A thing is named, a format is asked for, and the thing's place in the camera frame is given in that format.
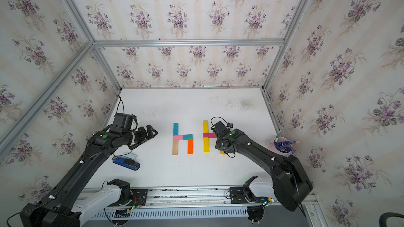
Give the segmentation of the magenta block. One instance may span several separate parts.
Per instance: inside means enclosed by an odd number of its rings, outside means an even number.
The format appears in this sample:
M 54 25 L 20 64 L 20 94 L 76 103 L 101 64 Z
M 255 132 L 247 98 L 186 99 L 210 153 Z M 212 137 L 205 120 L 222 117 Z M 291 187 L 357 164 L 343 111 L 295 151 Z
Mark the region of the magenta block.
M 216 135 L 214 133 L 212 133 L 212 132 L 204 133 L 203 137 L 204 138 L 209 138 L 209 139 L 217 138 Z

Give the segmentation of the yellow block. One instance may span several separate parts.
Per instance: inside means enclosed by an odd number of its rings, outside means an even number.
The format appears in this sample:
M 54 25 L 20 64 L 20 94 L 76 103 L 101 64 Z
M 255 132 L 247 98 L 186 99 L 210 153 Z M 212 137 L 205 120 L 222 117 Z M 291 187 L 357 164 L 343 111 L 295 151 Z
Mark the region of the yellow block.
M 209 133 L 209 123 L 207 120 L 203 121 L 203 133 Z
M 209 153 L 209 138 L 204 138 L 204 153 Z

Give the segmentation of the pink block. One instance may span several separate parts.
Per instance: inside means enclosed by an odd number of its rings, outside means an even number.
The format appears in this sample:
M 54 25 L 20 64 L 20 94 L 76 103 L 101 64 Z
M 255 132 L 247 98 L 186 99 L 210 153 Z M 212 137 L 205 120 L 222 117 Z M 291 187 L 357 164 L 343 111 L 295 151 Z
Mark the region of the pink block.
M 181 140 L 183 140 L 183 135 L 175 135 L 175 136 L 173 136 L 173 140 L 181 141 Z

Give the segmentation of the natural wood block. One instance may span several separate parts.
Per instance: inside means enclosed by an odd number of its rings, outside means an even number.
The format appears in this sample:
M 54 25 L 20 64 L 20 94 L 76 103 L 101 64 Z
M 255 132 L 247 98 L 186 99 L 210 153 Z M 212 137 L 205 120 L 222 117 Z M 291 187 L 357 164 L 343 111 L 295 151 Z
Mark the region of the natural wood block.
M 172 155 L 178 155 L 178 140 L 173 140 Z

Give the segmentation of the long teal block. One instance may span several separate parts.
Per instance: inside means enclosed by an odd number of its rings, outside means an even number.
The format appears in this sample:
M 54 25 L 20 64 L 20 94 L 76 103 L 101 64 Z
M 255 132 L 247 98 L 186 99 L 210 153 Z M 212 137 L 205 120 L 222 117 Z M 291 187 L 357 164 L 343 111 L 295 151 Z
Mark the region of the long teal block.
M 174 123 L 173 124 L 173 136 L 178 136 L 179 135 L 179 124 Z

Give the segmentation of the short teal block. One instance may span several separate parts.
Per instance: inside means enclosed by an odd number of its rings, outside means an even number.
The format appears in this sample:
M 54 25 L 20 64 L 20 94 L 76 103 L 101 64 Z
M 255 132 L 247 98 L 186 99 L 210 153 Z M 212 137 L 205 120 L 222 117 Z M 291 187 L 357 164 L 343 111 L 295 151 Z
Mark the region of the short teal block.
M 182 135 L 183 140 L 192 140 L 193 139 L 193 135 L 192 134 L 188 134 L 188 135 Z

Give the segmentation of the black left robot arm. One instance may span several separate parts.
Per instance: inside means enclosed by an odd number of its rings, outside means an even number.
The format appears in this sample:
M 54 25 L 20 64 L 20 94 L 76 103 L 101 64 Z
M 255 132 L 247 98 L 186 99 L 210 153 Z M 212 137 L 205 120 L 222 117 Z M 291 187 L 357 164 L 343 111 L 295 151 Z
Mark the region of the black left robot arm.
M 76 201 L 95 172 L 118 148 L 128 146 L 133 150 L 157 136 L 151 125 L 132 125 L 136 123 L 135 115 L 116 113 L 111 125 L 89 138 L 84 153 L 61 181 L 38 203 L 28 203 L 19 212 L 23 226 L 81 227 L 112 204 L 131 204 L 134 196 L 130 184 L 120 179 L 109 182 L 83 205 Z

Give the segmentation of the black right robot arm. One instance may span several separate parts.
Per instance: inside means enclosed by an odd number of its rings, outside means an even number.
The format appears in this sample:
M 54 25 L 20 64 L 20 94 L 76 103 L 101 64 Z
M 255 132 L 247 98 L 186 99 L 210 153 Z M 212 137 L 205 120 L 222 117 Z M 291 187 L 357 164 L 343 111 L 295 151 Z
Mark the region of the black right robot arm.
M 220 121 L 211 129 L 217 137 L 217 150 L 241 154 L 270 175 L 274 196 L 287 210 L 295 211 L 311 193 L 312 183 L 297 157 L 274 153 L 241 130 L 230 130 Z

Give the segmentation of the blue stapler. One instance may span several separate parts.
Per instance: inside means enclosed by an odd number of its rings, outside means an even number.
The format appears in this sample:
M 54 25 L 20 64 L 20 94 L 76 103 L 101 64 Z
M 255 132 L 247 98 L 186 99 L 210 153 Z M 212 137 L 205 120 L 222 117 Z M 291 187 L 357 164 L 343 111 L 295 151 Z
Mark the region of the blue stapler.
M 127 169 L 137 171 L 140 168 L 140 164 L 133 159 L 126 157 L 113 157 L 112 161 L 114 164 L 119 165 L 121 167 L 125 167 Z

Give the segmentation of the pink pen cup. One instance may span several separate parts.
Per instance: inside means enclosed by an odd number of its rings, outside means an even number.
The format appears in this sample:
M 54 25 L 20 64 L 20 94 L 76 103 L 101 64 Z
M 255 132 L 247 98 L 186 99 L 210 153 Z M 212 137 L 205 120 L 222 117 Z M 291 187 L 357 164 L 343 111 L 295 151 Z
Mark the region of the pink pen cup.
M 298 143 L 299 141 L 288 140 L 287 138 L 277 135 L 271 141 L 269 150 L 284 157 L 289 157 L 296 154 Z

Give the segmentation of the black chair edge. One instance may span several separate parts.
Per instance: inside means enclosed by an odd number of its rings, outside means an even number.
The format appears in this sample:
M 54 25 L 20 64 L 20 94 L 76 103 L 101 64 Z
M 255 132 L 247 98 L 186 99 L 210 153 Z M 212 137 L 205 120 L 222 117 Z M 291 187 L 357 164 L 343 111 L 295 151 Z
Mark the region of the black chair edge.
M 386 212 L 379 217 L 380 227 L 404 227 L 404 215 L 395 212 Z

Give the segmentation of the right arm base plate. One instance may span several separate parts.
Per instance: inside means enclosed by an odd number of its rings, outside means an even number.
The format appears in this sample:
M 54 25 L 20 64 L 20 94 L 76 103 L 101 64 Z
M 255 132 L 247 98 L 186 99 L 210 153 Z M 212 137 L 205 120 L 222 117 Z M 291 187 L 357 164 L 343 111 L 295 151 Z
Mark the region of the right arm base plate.
M 269 198 L 267 197 L 256 197 L 250 192 L 248 189 L 243 187 L 230 187 L 229 188 L 229 196 L 231 204 L 263 204 L 267 202 Z

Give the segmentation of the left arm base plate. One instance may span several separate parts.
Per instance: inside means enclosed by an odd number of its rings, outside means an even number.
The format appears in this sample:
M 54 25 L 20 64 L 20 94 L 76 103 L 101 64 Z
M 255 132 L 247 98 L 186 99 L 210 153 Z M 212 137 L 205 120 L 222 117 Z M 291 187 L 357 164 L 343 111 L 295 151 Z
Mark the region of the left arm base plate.
M 145 206 L 147 200 L 147 189 L 125 189 L 121 192 L 118 201 L 111 206 L 129 207 Z

